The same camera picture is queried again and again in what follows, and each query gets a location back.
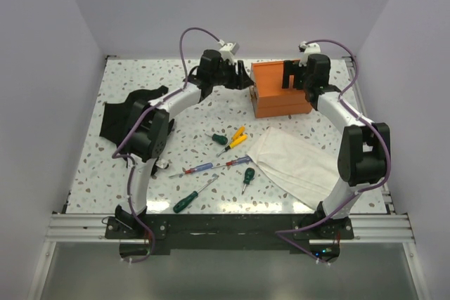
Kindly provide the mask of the orange handled screwdriver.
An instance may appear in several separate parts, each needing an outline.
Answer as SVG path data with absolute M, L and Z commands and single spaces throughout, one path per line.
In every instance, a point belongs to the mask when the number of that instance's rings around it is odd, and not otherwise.
M 240 127 L 239 130 L 237 130 L 237 132 L 235 132 L 235 134 L 234 134 L 233 137 L 231 138 L 231 142 L 232 142 L 233 140 L 237 139 L 239 136 L 241 136 L 241 135 L 243 135 L 243 134 L 245 134 L 245 127 L 244 127 L 244 126 Z

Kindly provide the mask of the stubby green screwdriver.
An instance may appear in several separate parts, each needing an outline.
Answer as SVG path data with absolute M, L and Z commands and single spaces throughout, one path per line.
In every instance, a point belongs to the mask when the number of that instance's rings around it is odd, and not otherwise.
M 212 134 L 210 138 L 219 145 L 226 145 L 228 143 L 228 138 L 226 136 L 219 135 L 216 133 Z
M 250 185 L 250 183 L 254 177 L 255 177 L 255 170 L 251 167 L 247 168 L 245 170 L 244 178 L 243 178 L 243 188 L 241 191 L 242 195 L 245 193 L 245 189 Z

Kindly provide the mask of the yellow handled screwdriver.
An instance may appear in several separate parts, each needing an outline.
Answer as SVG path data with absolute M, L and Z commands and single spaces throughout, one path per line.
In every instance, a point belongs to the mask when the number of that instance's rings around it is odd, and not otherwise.
M 229 145 L 227 145 L 221 152 L 217 153 L 216 156 L 219 157 L 221 154 L 235 148 L 237 145 L 244 142 L 247 138 L 248 136 L 246 134 L 239 136 L 237 139 L 233 140 Z

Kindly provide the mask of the orange drawer cabinet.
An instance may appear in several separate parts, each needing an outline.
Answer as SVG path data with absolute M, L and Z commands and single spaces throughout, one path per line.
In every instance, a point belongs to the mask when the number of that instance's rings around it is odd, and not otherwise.
M 289 87 L 282 88 L 284 62 L 282 60 L 253 63 L 250 78 L 250 98 L 257 119 L 286 115 L 308 114 L 312 106 L 306 101 L 303 90 L 293 88 L 293 76 Z

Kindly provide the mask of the red blue clear screwdriver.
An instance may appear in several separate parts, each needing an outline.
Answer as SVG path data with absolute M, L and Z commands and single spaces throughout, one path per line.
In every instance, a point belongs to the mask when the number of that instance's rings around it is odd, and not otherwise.
M 244 164 L 244 163 L 248 163 L 248 162 L 250 162 L 250 161 L 251 161 L 251 158 L 250 158 L 248 155 L 246 155 L 246 156 L 244 156 L 244 157 L 239 157 L 239 158 L 237 158 L 237 159 L 233 159 L 233 160 L 231 160 L 231 161 L 228 161 L 228 162 L 226 162 L 225 164 L 217 165 L 217 166 L 215 166 L 214 168 L 216 169 L 216 168 L 220 168 L 220 167 L 232 167 L 232 166 L 234 166 L 234 165 L 237 165 L 237 164 Z

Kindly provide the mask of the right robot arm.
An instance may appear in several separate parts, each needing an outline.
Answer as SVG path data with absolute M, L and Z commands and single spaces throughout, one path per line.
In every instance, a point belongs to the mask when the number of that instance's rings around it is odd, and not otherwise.
M 382 186 L 391 169 L 390 128 L 364 117 L 344 98 L 343 91 L 329 83 L 331 61 L 328 56 L 313 53 L 303 63 L 283 62 L 282 88 L 302 89 L 305 100 L 327 117 L 341 133 L 337 158 L 339 179 L 332 192 L 320 202 L 311 225 L 323 239 L 338 231 L 338 219 L 349 216 L 360 195 Z

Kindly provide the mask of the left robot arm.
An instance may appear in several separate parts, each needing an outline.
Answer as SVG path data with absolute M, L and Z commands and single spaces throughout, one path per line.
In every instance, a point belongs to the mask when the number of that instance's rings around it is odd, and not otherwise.
M 243 90 L 254 84 L 242 60 L 232 63 L 223 59 L 219 51 L 209 49 L 203 52 L 199 64 L 188 73 L 180 89 L 143 106 L 112 155 L 114 159 L 125 159 L 129 168 L 127 200 L 115 209 L 115 218 L 121 221 L 124 234 L 138 238 L 145 232 L 143 217 L 147 210 L 148 184 L 167 144 L 169 123 L 185 109 L 206 99 L 216 86 Z

